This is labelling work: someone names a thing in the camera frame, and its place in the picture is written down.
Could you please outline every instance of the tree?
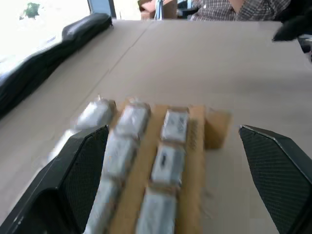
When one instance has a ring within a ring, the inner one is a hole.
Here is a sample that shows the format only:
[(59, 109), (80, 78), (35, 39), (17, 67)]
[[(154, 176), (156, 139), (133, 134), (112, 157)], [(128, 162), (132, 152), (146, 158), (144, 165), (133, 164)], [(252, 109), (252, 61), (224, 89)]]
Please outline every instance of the tree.
[(39, 7), (40, 7), (40, 4), (30, 2), (27, 4), (27, 9), (24, 10), (24, 14), (28, 18), (35, 18), (36, 16), (39, 15), (38, 13)]

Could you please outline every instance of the person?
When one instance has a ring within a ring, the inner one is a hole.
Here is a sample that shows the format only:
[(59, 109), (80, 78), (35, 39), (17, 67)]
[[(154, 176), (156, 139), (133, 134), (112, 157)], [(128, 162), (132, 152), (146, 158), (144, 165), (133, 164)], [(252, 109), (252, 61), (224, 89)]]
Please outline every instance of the person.
[(274, 20), (291, 0), (194, 0), (191, 20)]

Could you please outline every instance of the beige tabletop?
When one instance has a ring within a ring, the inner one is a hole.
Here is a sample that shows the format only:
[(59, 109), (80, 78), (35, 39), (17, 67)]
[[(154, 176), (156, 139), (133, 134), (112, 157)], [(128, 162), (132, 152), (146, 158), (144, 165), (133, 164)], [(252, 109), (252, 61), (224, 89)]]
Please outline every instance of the beige tabletop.
[(276, 234), (238, 136), (248, 124), (312, 155), (312, 65), (276, 22), (116, 21), (0, 121), (0, 222), (40, 162), (97, 94), (230, 110), (222, 150), (207, 153), (208, 234)]

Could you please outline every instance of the cardboard tray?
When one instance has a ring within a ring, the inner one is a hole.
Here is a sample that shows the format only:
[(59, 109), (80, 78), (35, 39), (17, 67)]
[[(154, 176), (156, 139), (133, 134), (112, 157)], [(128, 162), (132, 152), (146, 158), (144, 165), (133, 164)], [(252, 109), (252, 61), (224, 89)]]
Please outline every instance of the cardboard tray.
[[(121, 111), (118, 111), (115, 115), (111, 128), (114, 128), (123, 108), (128, 103), (129, 101), (125, 101), (122, 104)], [(152, 108), (144, 138), (141, 140), (140, 148), (111, 221), (110, 234), (135, 233), (145, 189), (149, 184), (157, 148), (161, 142), (160, 130), (166, 112), (170, 108), (172, 107), (169, 105), (155, 105)], [(210, 111), (206, 119), (205, 106), (189, 106), (188, 109), (190, 119), (185, 145), (186, 157), (182, 174), (182, 187), (178, 194), (175, 220), (176, 234), (202, 233), (200, 206), (201, 189), (204, 186), (205, 177), (204, 146), (221, 147), (230, 120), (230, 114), (219, 111)]]

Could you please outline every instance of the wrapped package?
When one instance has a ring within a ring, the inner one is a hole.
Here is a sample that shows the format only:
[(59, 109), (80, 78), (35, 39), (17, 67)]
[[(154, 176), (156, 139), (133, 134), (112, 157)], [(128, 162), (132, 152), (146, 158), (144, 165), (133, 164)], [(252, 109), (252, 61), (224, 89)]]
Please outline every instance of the wrapped package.
[(106, 177), (101, 178), (84, 231), (85, 234), (104, 233), (113, 215), (118, 193), (118, 185)]
[(176, 198), (147, 189), (136, 224), (136, 234), (173, 234)]
[(116, 134), (140, 139), (147, 124), (149, 112), (148, 105), (127, 105), (115, 127)]
[(152, 182), (164, 185), (181, 185), (185, 151), (181, 146), (161, 145), (152, 170)]
[(137, 144), (131, 137), (109, 136), (104, 161), (103, 175), (125, 179), (136, 153)]
[(188, 118), (189, 114), (187, 111), (168, 110), (161, 129), (161, 139), (185, 143)]
[(112, 100), (98, 97), (91, 101), (74, 124), (74, 129), (87, 129), (109, 124), (113, 118), (116, 104)]

